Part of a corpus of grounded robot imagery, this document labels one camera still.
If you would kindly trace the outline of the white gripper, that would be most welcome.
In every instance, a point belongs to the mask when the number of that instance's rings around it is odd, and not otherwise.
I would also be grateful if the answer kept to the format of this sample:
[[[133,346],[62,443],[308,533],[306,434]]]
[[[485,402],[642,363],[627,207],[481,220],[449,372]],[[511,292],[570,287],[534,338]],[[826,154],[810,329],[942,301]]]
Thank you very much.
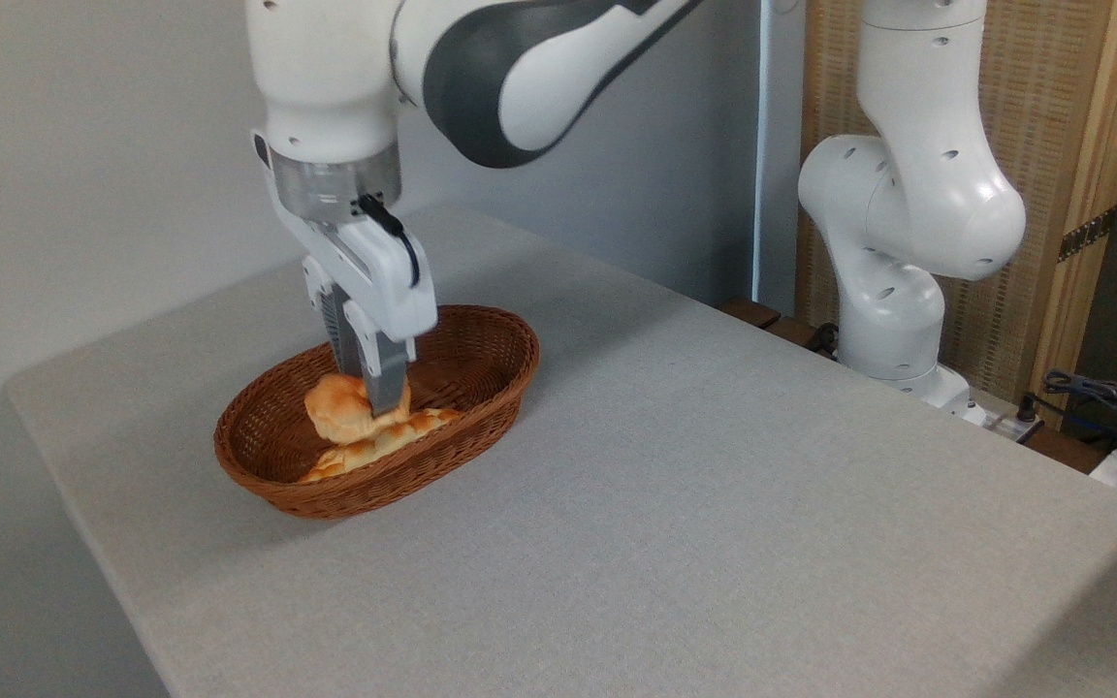
[[[423,247],[386,210],[400,193],[399,147],[313,163],[273,150],[261,132],[252,138],[276,216],[311,255],[306,291],[337,370],[364,381],[373,415],[395,410],[416,361],[412,337],[437,324]]]

